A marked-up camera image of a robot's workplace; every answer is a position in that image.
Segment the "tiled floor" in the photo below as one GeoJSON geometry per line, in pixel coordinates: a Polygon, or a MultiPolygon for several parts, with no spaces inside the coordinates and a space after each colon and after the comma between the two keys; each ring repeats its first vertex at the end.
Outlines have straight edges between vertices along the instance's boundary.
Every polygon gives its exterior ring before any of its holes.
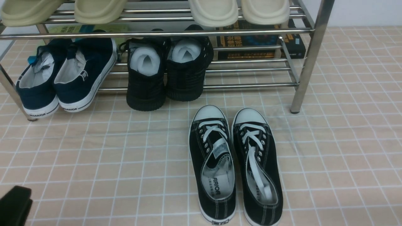
{"type": "MultiPolygon", "coordinates": [[[[14,79],[35,43],[16,42],[1,61],[14,79]]],[[[400,225],[401,65],[402,27],[330,28],[298,115],[289,113],[294,90],[284,88],[206,92],[151,113],[132,111],[124,96],[101,95],[84,112],[29,123],[1,87],[0,195],[31,188],[32,226],[208,225],[187,152],[190,120],[206,104],[230,120],[248,106],[267,117],[276,139],[280,226],[400,225]]],[[[206,82],[288,80],[208,75],[206,82]]],[[[105,85],[125,83],[110,77],[105,85]]],[[[249,225],[242,208],[228,225],[249,225]]]]}

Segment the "rack leg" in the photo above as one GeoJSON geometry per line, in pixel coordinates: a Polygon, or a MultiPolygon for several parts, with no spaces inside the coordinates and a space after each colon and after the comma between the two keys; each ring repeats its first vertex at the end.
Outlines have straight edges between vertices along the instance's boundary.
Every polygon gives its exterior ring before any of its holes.
{"type": "Polygon", "coordinates": [[[314,32],[307,50],[306,59],[304,60],[303,69],[301,70],[299,85],[296,88],[292,106],[290,107],[290,112],[292,114],[299,113],[300,108],[302,107],[304,95],[306,94],[307,86],[318,57],[318,52],[321,47],[322,39],[324,38],[332,7],[334,6],[334,1],[335,0],[321,0],[320,9],[314,26],[314,32]]]}
{"type": "MultiPolygon", "coordinates": [[[[37,24],[37,25],[36,25],[36,28],[38,28],[38,31],[39,31],[39,33],[41,33],[41,34],[49,34],[49,31],[47,30],[47,27],[46,27],[46,25],[44,25],[44,24],[37,24]]],[[[44,39],[43,41],[44,41],[45,44],[47,45],[47,44],[49,44],[50,39],[44,39]]]]}
{"type": "Polygon", "coordinates": [[[28,121],[36,121],[37,119],[32,118],[29,116],[23,108],[23,103],[21,102],[21,98],[18,95],[15,84],[12,79],[8,76],[6,70],[0,64],[0,83],[6,89],[6,91],[10,94],[10,97],[14,100],[17,106],[20,108],[21,112],[24,113],[25,117],[27,117],[28,121]]]}

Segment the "shoe tongue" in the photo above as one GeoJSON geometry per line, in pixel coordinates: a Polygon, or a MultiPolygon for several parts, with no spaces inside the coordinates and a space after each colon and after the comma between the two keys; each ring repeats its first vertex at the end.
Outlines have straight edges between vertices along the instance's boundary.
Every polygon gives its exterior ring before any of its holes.
{"type": "Polygon", "coordinates": [[[213,144],[213,149],[205,164],[203,173],[208,177],[226,174],[232,165],[228,145],[224,138],[217,140],[213,144]]]}

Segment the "black shoe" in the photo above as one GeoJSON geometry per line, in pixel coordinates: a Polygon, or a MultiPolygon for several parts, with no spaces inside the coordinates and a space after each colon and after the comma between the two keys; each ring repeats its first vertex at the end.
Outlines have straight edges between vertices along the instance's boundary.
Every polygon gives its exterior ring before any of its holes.
{"type": "MultiPolygon", "coordinates": [[[[202,31],[191,25],[186,31],[202,31]]],[[[201,96],[205,70],[213,59],[213,48],[208,37],[172,38],[167,67],[166,95],[175,101],[193,101],[201,96]]]]}
{"type": "Polygon", "coordinates": [[[196,113],[189,132],[202,215],[214,225],[229,222],[235,214],[236,189],[233,158],[229,150],[229,127],[213,105],[196,113]]]}
{"type": "Polygon", "coordinates": [[[277,225],[283,196],[275,141],[264,117],[256,110],[240,110],[232,125],[243,183],[244,214],[253,226],[277,225]]]}
{"type": "Polygon", "coordinates": [[[130,39],[123,45],[128,51],[127,104],[137,111],[159,109],[166,99],[163,77],[170,40],[163,37],[130,39]]]}

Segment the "sneaker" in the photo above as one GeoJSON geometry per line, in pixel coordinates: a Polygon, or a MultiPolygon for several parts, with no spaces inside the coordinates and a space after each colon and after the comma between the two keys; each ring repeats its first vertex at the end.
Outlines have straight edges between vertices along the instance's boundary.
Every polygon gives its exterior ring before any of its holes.
{"type": "Polygon", "coordinates": [[[213,105],[198,110],[189,132],[202,215],[214,225],[229,222],[235,214],[236,189],[233,158],[229,149],[226,117],[213,105]]]}
{"type": "Polygon", "coordinates": [[[240,110],[232,124],[232,139],[240,163],[247,221],[253,226],[277,225],[283,197],[275,141],[267,121],[256,110],[240,110]]]}
{"type": "MultiPolygon", "coordinates": [[[[191,25],[186,31],[202,31],[191,25]]],[[[208,37],[172,38],[167,68],[166,95],[175,101],[193,101],[201,96],[205,70],[213,59],[213,48],[208,37]]]]}
{"type": "Polygon", "coordinates": [[[167,38],[153,37],[130,39],[122,44],[128,51],[127,104],[132,109],[154,111],[165,103],[163,78],[169,43],[167,38]]]}
{"type": "Polygon", "coordinates": [[[111,38],[79,39],[70,45],[53,83],[61,107],[68,112],[89,107],[116,60],[117,47],[111,38]]]}
{"type": "Polygon", "coordinates": [[[37,49],[36,60],[22,73],[16,84],[25,112],[44,118],[57,111],[59,99],[52,84],[67,56],[71,39],[53,39],[37,49]]]}

